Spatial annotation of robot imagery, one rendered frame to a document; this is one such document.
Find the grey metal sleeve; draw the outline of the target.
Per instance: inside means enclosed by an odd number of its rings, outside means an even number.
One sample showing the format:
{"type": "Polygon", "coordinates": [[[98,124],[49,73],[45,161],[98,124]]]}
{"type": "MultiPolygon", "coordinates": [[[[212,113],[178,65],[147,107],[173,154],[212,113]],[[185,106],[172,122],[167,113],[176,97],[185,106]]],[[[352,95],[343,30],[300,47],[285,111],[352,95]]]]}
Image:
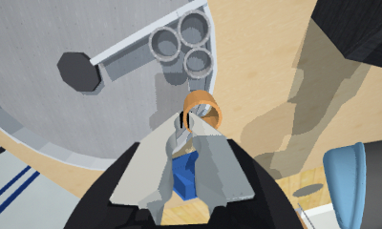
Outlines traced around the grey metal sleeve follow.
{"type": "Polygon", "coordinates": [[[189,11],[185,12],[183,14],[183,16],[180,18],[180,21],[179,21],[179,24],[178,24],[178,35],[180,37],[180,40],[186,46],[191,47],[191,48],[198,48],[198,47],[204,45],[204,43],[208,40],[208,38],[210,36],[210,33],[211,33],[211,24],[210,24],[209,18],[207,17],[207,15],[204,12],[202,12],[200,10],[189,10],[189,11]],[[181,34],[182,25],[189,18],[197,18],[197,19],[199,19],[202,22],[203,26],[204,26],[204,35],[203,35],[203,38],[202,38],[202,40],[200,42],[198,42],[196,44],[189,44],[189,43],[187,43],[183,39],[182,34],[181,34]]]}
{"type": "Polygon", "coordinates": [[[181,45],[182,45],[182,43],[180,41],[180,37],[179,37],[178,33],[169,27],[165,27],[165,26],[158,27],[152,31],[152,33],[149,37],[150,51],[153,54],[153,56],[160,61],[167,62],[167,61],[172,61],[173,59],[175,59],[178,56],[178,54],[180,53],[181,45]],[[179,43],[178,51],[173,55],[166,55],[159,50],[158,38],[164,31],[171,31],[174,35],[176,35],[176,37],[178,39],[178,43],[179,43]]]}
{"type": "Polygon", "coordinates": [[[213,70],[213,66],[214,66],[214,59],[213,59],[213,56],[211,54],[210,51],[208,51],[207,49],[203,48],[203,47],[198,47],[198,48],[190,48],[189,50],[187,50],[185,56],[184,56],[184,61],[183,61],[183,65],[184,65],[184,69],[185,71],[187,72],[188,75],[190,75],[191,77],[193,78],[205,78],[206,76],[208,76],[211,71],[213,70]],[[190,53],[194,52],[194,51],[204,51],[207,55],[207,62],[206,62],[206,65],[204,66],[204,68],[202,68],[201,70],[192,70],[188,67],[187,65],[187,57],[189,56],[190,53]]]}

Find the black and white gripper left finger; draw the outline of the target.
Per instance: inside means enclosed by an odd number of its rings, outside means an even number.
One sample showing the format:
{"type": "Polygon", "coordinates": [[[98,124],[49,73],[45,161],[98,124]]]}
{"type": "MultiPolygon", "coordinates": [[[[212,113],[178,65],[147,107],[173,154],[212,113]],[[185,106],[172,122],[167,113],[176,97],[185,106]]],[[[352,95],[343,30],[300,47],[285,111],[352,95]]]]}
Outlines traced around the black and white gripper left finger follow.
{"type": "Polygon", "coordinates": [[[172,154],[182,118],[178,111],[124,152],[84,194],[63,229],[134,226],[139,209],[149,209],[160,225],[173,195],[172,154]]]}

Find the blue crate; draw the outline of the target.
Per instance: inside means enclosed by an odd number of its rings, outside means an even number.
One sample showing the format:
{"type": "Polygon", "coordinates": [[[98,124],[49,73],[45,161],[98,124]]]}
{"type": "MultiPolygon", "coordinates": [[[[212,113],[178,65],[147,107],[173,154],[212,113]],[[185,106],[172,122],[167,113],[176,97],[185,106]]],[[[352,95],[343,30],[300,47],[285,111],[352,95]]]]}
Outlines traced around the blue crate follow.
{"type": "Polygon", "coordinates": [[[173,191],[184,201],[197,198],[195,185],[195,161],[199,154],[197,151],[172,158],[172,171],[174,177],[173,191]]]}

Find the bronze bushing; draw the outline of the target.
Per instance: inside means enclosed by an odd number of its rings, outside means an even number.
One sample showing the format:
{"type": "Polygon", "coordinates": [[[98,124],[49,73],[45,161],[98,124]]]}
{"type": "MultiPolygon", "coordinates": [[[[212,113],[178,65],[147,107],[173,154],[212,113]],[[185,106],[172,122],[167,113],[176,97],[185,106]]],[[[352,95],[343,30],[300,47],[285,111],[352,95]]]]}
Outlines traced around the bronze bushing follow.
{"type": "Polygon", "coordinates": [[[184,99],[182,118],[184,127],[190,133],[192,133],[192,131],[187,127],[187,113],[191,108],[199,104],[209,104],[212,106],[210,112],[204,116],[200,116],[200,118],[202,118],[217,130],[220,127],[223,119],[222,111],[220,110],[213,96],[207,91],[202,90],[194,91],[184,99]]]}

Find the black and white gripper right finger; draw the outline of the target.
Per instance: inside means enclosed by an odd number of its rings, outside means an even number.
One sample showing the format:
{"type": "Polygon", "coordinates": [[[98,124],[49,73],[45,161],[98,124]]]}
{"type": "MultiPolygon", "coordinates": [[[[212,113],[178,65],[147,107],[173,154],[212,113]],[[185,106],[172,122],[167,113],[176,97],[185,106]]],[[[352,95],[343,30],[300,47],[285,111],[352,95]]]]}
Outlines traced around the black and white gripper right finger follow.
{"type": "Polygon", "coordinates": [[[273,177],[232,138],[228,139],[189,110],[187,127],[199,156],[195,161],[197,197],[209,208],[225,206],[229,222],[254,229],[304,229],[273,177]]]}

